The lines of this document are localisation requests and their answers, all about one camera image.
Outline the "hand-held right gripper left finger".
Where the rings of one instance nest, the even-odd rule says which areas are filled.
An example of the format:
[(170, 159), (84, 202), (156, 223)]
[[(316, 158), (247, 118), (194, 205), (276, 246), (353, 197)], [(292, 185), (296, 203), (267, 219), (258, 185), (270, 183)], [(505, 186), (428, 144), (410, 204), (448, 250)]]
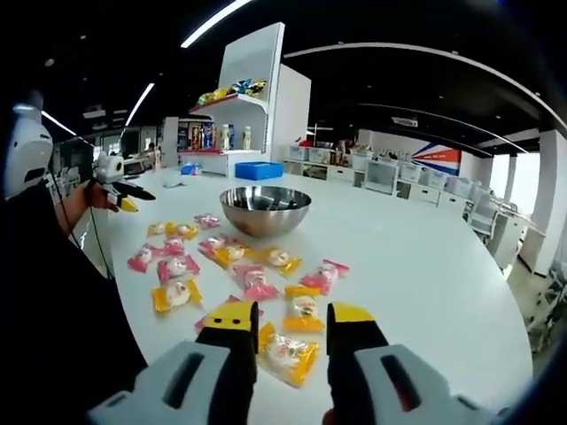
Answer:
[(257, 382), (259, 307), (220, 305), (182, 341), (87, 418), (91, 424), (245, 424)]

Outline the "person's left hand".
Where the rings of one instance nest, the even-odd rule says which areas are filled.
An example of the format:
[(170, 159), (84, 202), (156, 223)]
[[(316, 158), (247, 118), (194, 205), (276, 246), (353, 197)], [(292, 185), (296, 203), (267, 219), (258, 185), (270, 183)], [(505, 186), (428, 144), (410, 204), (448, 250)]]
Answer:
[(107, 199), (107, 192), (96, 180), (86, 182), (82, 190), (87, 207), (106, 209), (114, 213), (119, 211), (119, 207)]

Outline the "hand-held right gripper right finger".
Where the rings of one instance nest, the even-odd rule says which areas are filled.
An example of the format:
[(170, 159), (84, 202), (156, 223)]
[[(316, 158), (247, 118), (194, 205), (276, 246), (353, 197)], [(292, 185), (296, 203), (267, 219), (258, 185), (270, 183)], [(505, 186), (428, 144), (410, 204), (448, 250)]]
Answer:
[(404, 345), (390, 345), (360, 307), (328, 304), (326, 352), (338, 424), (494, 423), (493, 413), (453, 395), (429, 363)]

